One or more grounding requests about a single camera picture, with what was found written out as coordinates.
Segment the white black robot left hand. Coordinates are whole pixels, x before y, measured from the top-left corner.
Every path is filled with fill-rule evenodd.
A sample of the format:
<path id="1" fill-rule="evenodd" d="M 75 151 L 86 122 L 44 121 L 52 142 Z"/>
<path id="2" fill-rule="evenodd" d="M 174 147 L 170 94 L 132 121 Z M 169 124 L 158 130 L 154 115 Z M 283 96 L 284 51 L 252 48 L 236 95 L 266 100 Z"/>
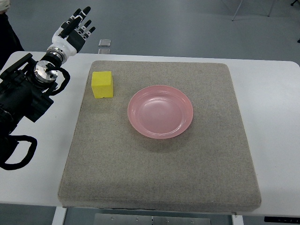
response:
<path id="1" fill-rule="evenodd" d="M 48 47 L 48 51 L 56 50 L 63 54 L 67 59 L 79 53 L 84 46 L 86 40 L 94 32 L 95 27 L 91 27 L 91 20 L 87 20 L 82 24 L 91 7 L 77 9 L 73 15 L 69 17 L 54 33 L 52 44 Z"/>

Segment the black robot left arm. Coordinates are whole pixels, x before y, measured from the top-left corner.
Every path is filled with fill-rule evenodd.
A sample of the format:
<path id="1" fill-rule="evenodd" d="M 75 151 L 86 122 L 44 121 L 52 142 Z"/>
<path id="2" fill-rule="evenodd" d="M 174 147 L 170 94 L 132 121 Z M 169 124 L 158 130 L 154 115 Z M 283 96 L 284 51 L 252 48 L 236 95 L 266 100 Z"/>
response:
<path id="1" fill-rule="evenodd" d="M 36 122 L 53 104 L 51 96 L 62 92 L 70 75 L 61 66 L 68 59 L 62 48 L 50 46 L 40 61 L 28 53 L 8 67 L 0 83 L 0 166 L 4 170 L 25 167 L 33 158 L 37 140 L 27 135 L 12 135 L 23 117 Z M 19 142 L 29 142 L 26 156 L 8 164 Z"/>

